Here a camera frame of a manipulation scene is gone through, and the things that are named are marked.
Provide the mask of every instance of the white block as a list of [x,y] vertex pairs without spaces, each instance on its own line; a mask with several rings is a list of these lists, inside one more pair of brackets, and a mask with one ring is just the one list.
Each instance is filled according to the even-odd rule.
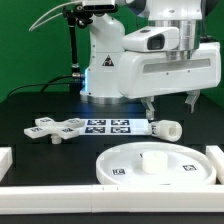
[[217,170],[217,178],[224,184],[224,153],[218,146],[207,146],[206,156]]
[[0,148],[0,181],[12,164],[12,149]]

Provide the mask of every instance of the white round disc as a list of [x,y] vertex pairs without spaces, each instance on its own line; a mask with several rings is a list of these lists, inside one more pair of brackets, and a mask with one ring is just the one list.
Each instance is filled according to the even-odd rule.
[[96,174],[101,184],[194,185],[216,181],[216,170],[202,153],[154,142],[130,143],[106,150],[96,161]]

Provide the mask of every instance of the white cylinder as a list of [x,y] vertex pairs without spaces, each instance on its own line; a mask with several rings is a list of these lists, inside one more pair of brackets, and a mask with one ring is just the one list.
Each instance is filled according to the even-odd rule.
[[52,139],[52,144],[61,144],[62,142],[61,137],[59,137],[59,135],[57,134],[53,134],[51,136],[51,139]]
[[162,174],[167,171],[168,155],[165,152],[145,152],[142,159],[142,169],[145,173]]
[[175,121],[162,120],[159,122],[152,122],[150,126],[152,128],[152,136],[170,142],[179,140],[182,135],[182,127]]

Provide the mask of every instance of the black cable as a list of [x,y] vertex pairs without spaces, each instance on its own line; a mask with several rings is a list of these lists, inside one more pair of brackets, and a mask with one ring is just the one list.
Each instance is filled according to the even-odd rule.
[[40,90],[40,92],[43,93],[48,88],[50,83],[56,82],[61,79],[68,79],[68,78],[72,78],[72,75],[63,75],[63,76],[58,76],[56,78],[53,78],[46,85],[43,86],[43,88]]
[[202,27],[201,27],[201,36],[206,37],[207,32],[206,32],[206,6],[207,6],[207,0],[202,0],[201,1],[201,12],[202,12]]
[[38,87],[38,86],[45,86],[45,85],[49,85],[49,86],[56,86],[56,85],[69,85],[71,84],[70,82],[65,82],[65,83],[40,83],[40,84],[30,84],[30,85],[25,85],[25,86],[19,86],[15,89],[13,89],[12,91],[10,91],[6,97],[6,99],[8,99],[15,91],[19,90],[19,89],[24,89],[24,88],[28,88],[28,87]]

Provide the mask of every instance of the white cross-shaped block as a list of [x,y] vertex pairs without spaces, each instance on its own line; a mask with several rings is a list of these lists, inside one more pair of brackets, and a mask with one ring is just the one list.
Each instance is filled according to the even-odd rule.
[[52,143],[60,144],[61,139],[69,139],[79,136],[78,128],[85,125],[85,121],[79,118],[69,119],[63,122],[55,122],[49,117],[35,120],[36,127],[24,129],[24,133],[31,138],[40,138],[51,134]]

